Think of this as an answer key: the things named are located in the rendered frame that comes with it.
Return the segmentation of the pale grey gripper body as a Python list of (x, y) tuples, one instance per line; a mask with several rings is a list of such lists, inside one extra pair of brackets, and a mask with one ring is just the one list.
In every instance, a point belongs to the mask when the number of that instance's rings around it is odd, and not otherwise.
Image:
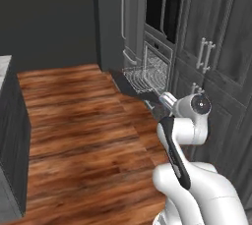
[(173, 94), (168, 91), (161, 94), (158, 100), (168, 109), (172, 109), (173, 105), (177, 101), (177, 99), (173, 96)]

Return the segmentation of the dark grey low cupboard door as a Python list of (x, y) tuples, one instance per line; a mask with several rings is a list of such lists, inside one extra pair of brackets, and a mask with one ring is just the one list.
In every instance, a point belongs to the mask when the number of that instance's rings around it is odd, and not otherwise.
[[(172, 74), (172, 94), (180, 99), (184, 96), (190, 95), (192, 90), (192, 84), (196, 83), (198, 87), (195, 89), (195, 93), (198, 93), (198, 88), (201, 87), (205, 93), (203, 95), (209, 99), (209, 95), (204, 89), (205, 79), (196, 72), (193, 68), (187, 65), (185, 62), (177, 58), (174, 63), (174, 70)], [(187, 158), (192, 161), (204, 161), (209, 160), (209, 139), (212, 134), (211, 118), (207, 120), (208, 134), (207, 139), (202, 145), (183, 145), (182, 149), (185, 152)]]
[(204, 89), (212, 102), (207, 162), (232, 182), (245, 209), (252, 209), (252, 97), (244, 106), (211, 80)]

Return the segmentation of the dark oven door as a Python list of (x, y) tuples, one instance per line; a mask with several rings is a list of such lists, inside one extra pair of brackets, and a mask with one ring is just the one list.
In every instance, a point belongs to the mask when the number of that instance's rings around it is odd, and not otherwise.
[(117, 89), (128, 96), (135, 97), (145, 103), (145, 100), (149, 100), (152, 105), (155, 106), (154, 110), (150, 110), (150, 108), (147, 106), (149, 111), (152, 113), (153, 117), (159, 121), (161, 118), (168, 116), (169, 111), (160, 103), (158, 100), (158, 96), (153, 92), (153, 91), (148, 91), (148, 92), (140, 92), (138, 93), (127, 81), (125, 76), (115, 70), (110, 70), (109, 74), (112, 76), (114, 84), (117, 86)]

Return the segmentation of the black built-in microwave oven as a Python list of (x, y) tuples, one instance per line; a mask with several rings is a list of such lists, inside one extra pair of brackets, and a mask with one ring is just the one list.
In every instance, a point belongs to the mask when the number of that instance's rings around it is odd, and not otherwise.
[(169, 42), (176, 43), (178, 19), (181, 0), (166, 0), (163, 34), (160, 31), (162, 0), (147, 0), (145, 22), (151, 28), (159, 31)]

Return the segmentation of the dark grey tall cupboard door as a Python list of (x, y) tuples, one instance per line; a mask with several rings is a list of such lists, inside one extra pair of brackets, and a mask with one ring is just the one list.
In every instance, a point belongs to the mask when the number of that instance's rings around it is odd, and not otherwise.
[(221, 0), (184, 0), (177, 56), (196, 69), (202, 37), (212, 41)]
[(222, 0), (212, 76), (246, 106), (252, 97), (252, 0)]

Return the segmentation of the grey fridge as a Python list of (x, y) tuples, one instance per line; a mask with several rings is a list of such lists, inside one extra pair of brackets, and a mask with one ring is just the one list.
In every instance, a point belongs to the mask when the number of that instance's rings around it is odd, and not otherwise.
[[(103, 71), (139, 67), (143, 59), (146, 0), (125, 0), (125, 36), (121, 36), (121, 0), (94, 0), (97, 63)], [(132, 65), (123, 50), (137, 65)]]

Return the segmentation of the dark counter with marble top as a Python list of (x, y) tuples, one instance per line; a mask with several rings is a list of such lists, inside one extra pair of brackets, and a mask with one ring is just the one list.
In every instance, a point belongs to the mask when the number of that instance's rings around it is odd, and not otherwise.
[(0, 224), (26, 213), (31, 122), (11, 55), (0, 56)]

